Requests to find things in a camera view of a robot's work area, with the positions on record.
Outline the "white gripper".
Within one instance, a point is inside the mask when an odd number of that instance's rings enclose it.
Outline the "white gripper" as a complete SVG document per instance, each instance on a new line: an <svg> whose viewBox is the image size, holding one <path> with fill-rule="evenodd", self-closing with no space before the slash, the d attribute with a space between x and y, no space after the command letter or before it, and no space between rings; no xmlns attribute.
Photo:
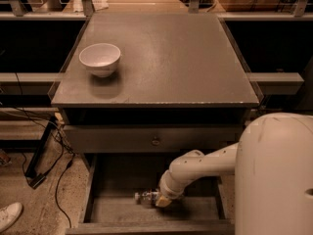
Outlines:
<svg viewBox="0 0 313 235"><path fill-rule="evenodd" d="M178 199L183 194L186 184L174 179L167 170L162 175L158 187L162 195L156 199L156 206L166 208L171 204L171 200Z"/></svg>

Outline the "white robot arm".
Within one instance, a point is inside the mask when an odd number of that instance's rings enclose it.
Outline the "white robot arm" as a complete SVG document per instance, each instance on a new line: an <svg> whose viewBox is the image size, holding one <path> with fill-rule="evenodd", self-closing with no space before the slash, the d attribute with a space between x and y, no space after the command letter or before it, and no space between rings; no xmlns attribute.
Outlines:
<svg viewBox="0 0 313 235"><path fill-rule="evenodd" d="M196 180L222 174L235 176L235 235L313 235L312 116L264 115L233 145L175 159L156 204L165 208Z"/></svg>

